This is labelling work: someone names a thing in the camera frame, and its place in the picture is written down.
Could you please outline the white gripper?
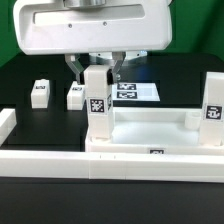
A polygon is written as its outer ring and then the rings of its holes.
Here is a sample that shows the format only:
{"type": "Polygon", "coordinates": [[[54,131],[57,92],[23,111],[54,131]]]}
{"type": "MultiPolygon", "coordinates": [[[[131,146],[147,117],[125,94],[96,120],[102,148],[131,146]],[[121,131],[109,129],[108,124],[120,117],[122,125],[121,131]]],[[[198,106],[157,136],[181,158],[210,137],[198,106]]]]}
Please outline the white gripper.
{"type": "Polygon", "coordinates": [[[108,82],[120,80],[126,51],[163,50],[172,40],[172,0],[16,0],[15,33],[27,55],[66,54],[84,83],[79,54],[113,52],[108,82]]]}

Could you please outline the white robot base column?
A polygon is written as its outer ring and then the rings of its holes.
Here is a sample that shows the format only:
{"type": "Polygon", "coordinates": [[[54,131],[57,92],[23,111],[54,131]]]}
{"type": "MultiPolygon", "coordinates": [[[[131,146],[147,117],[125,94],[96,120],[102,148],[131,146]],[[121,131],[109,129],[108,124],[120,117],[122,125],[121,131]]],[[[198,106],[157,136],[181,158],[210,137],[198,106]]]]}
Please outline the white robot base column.
{"type": "MultiPolygon", "coordinates": [[[[107,64],[110,66],[115,65],[115,59],[111,52],[97,52],[90,53],[89,59],[92,64],[107,64]]],[[[123,62],[123,66],[129,66],[133,64],[142,64],[147,61],[146,51],[128,51],[123,62]]]]}

